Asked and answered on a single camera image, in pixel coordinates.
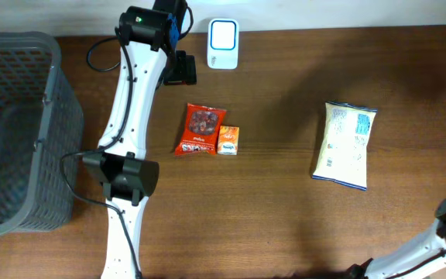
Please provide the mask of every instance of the juice box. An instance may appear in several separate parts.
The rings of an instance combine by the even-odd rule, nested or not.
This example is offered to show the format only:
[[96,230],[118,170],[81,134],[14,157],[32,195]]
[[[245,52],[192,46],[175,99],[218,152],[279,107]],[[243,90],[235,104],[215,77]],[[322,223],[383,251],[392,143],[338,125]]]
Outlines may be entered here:
[[218,154],[237,155],[238,127],[221,126],[218,137]]

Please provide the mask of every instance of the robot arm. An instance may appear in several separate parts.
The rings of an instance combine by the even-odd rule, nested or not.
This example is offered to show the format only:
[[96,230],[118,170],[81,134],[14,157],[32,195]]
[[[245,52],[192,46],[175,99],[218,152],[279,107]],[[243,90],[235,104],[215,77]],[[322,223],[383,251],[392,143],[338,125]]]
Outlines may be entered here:
[[354,265],[345,279],[422,279],[446,268],[446,199],[430,228],[387,256]]
[[108,126],[98,144],[107,148],[83,158],[89,173],[101,182],[106,203],[123,212],[121,220],[108,209],[102,279],[140,277],[142,214],[159,175],[158,163],[144,160],[147,122],[154,92],[177,65],[175,49],[186,10],[185,0],[156,0],[153,9],[130,7],[120,17],[120,76]]

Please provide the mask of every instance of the chip bag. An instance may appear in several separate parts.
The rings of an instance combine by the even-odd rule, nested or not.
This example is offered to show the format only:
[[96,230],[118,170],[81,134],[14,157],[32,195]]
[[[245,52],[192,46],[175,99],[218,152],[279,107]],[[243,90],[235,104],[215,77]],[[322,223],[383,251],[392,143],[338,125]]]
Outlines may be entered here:
[[184,134],[175,155],[193,152],[216,154],[216,141],[226,110],[187,104]]
[[326,127],[314,179],[367,190],[367,150],[377,110],[326,103]]

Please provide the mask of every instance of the wood grain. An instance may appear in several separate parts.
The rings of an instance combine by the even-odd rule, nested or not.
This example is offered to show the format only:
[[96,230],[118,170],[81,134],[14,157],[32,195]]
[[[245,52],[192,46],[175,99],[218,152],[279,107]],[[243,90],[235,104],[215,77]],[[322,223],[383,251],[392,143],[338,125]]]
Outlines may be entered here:
[[[98,37],[59,38],[62,68],[84,109],[83,148],[106,127],[118,72],[85,61]],[[344,270],[390,253],[425,230],[446,196],[446,26],[242,33],[235,71],[205,61],[206,36],[179,49],[196,56],[195,86],[162,87],[148,128],[160,163],[142,223],[141,264],[152,278],[269,278]],[[118,44],[94,53],[118,60]],[[377,108],[368,191],[310,178],[324,102]],[[241,129],[236,157],[175,157],[188,102],[228,110]],[[79,192],[101,199],[83,167]],[[98,278],[107,215],[76,202],[70,224],[0,237],[0,278]],[[433,276],[446,278],[446,270]]]

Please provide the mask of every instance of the black cable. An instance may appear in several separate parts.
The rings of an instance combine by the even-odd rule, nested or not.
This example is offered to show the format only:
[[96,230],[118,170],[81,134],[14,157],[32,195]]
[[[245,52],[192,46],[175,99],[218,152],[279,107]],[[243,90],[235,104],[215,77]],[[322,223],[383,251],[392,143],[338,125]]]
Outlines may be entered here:
[[423,262],[419,263],[415,267],[412,267],[409,270],[404,271],[403,273],[387,277],[386,279],[395,279],[395,278],[400,278],[402,276],[406,276],[406,275],[408,275],[410,273],[413,273],[414,271],[422,268],[423,266],[429,264],[430,262],[432,262],[432,261],[434,261],[436,259],[439,259],[441,257],[444,257],[445,255],[446,255],[446,250],[442,250],[442,251],[440,251],[440,253],[438,253],[438,254],[430,257],[430,258],[427,258],[426,260],[424,260]]
[[100,40],[99,42],[97,42],[97,43],[95,43],[95,44],[93,44],[93,45],[91,46],[91,48],[90,48],[89,51],[87,52],[87,56],[85,57],[85,61],[87,62],[87,65],[89,65],[89,67],[90,67],[92,70],[95,70],[95,71],[104,73],[104,72],[107,72],[107,71],[114,70],[116,67],[118,67],[118,66],[120,65],[120,62],[118,62],[118,63],[117,63],[115,66],[113,66],[113,67],[109,67],[109,68],[101,69],[101,68],[96,68],[96,67],[91,63],[92,50],[94,50],[96,47],[98,47],[98,46],[99,46],[100,44],[102,44],[102,43],[106,43],[106,42],[109,42],[109,41],[112,41],[112,40],[117,40],[117,39],[118,39],[117,36],[109,37],[109,38],[106,38],[106,39],[104,39],[104,40]]
[[194,24],[194,15],[192,14],[192,9],[189,6],[187,6],[187,10],[189,11],[189,15],[190,15],[189,29],[187,29],[187,31],[185,31],[184,33],[180,34],[180,37],[178,37],[178,40],[182,40],[183,38],[185,38],[185,36],[188,35],[190,30],[192,29],[192,25]]
[[[118,214],[118,217],[120,219],[120,223],[122,224],[123,232],[125,234],[125,238],[127,239],[127,243],[129,244],[130,253],[132,254],[132,259],[133,259],[134,266],[135,266],[135,269],[136,269],[136,279],[142,279],[142,273],[140,272],[140,269],[139,269],[139,263],[137,262],[136,252],[135,252],[135,250],[133,248],[132,240],[130,239],[129,231],[127,230],[127,227],[126,227],[126,224],[125,224],[125,220],[123,219],[123,213],[124,212],[121,211],[119,208],[116,208],[113,205],[109,205],[109,204],[101,202],[101,201],[95,201],[95,200],[90,199],[90,198],[85,198],[85,197],[82,197],[81,195],[77,194],[77,192],[75,192],[75,190],[71,187],[71,184],[70,184],[70,182],[67,179],[67,175],[65,173],[65,166],[64,166],[64,160],[66,158],[68,158],[68,157],[82,157],[83,155],[87,155],[87,154],[101,153],[101,152],[107,150],[108,148],[114,146],[121,139],[122,134],[125,131],[125,127],[127,126],[127,120],[129,119],[130,106],[132,104],[132,96],[133,96],[133,69],[132,69],[132,64],[130,63],[129,53],[128,53],[126,47],[125,47],[125,43],[123,42],[122,38],[120,37],[120,31],[119,31],[118,28],[115,28],[115,34],[116,34],[115,38],[120,42],[120,46],[122,47],[123,54],[125,55],[127,66],[129,68],[129,76],[128,76],[129,95],[127,97],[127,103],[126,103],[126,107],[125,107],[125,115],[123,116],[122,126],[120,127],[120,130],[118,131],[118,135],[113,137],[111,139],[111,142],[109,144],[107,144],[106,146],[99,147],[99,148],[97,148],[95,150],[78,151],[78,152],[72,152],[72,153],[64,154],[60,158],[60,173],[61,173],[61,177],[63,178],[63,181],[68,186],[68,189],[70,190],[70,192],[72,193],[72,195],[76,199],[79,199],[79,200],[81,200],[83,202],[90,203],[92,205],[99,205],[99,206],[103,206],[103,207],[109,208],[109,209],[113,210],[114,212],[116,212]],[[92,66],[89,63],[89,57],[91,55],[91,51],[97,45],[99,45],[101,43],[104,43],[106,41],[109,41],[109,40],[112,40],[112,38],[107,38],[106,40],[99,41],[94,46],[92,46],[92,48],[87,52],[87,63],[89,64],[89,66],[91,68],[95,69],[96,71],[110,71],[110,70],[112,70],[112,69],[114,69],[115,67],[118,66],[118,65],[116,65],[116,66],[114,66],[112,68],[109,68],[109,69],[97,69],[97,68],[95,68],[94,66]]]

